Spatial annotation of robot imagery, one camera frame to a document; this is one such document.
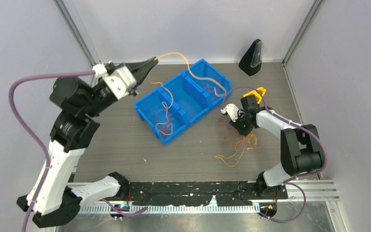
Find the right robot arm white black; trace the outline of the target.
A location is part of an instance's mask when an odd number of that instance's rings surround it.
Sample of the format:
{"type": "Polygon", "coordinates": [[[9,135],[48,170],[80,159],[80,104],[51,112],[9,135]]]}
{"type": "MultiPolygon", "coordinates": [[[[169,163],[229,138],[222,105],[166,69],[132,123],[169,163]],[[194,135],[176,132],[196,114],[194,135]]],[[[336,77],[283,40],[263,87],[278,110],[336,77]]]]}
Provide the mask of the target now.
{"type": "Polygon", "coordinates": [[[240,101],[242,108],[230,103],[221,110],[240,135],[247,136],[253,129],[262,128],[280,140],[280,161],[256,179],[255,190],[260,197],[269,198],[276,188],[295,177],[325,168],[325,151],[316,126],[292,122],[267,105],[259,105],[254,95],[242,97],[240,101]]]}

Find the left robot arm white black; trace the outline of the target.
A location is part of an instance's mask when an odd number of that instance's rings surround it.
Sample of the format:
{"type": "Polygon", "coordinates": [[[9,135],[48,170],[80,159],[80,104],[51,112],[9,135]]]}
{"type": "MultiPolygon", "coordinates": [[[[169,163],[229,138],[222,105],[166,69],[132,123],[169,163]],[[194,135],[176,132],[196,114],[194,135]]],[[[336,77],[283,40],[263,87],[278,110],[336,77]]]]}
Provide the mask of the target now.
{"type": "Polygon", "coordinates": [[[97,201],[128,197],[130,183],[117,172],[77,188],[71,188],[67,183],[100,127],[94,118],[120,99],[136,96],[139,85],[157,64],[156,57],[132,63],[110,61],[97,64],[90,71],[34,75],[12,84],[9,90],[11,110],[45,154],[33,189],[16,202],[26,212],[26,219],[32,219],[39,228],[63,226],[71,222],[80,209],[97,201]],[[45,146],[20,116],[14,103],[14,92],[24,82],[49,78],[55,80],[49,99],[61,111],[51,129],[49,145],[45,146]]]}

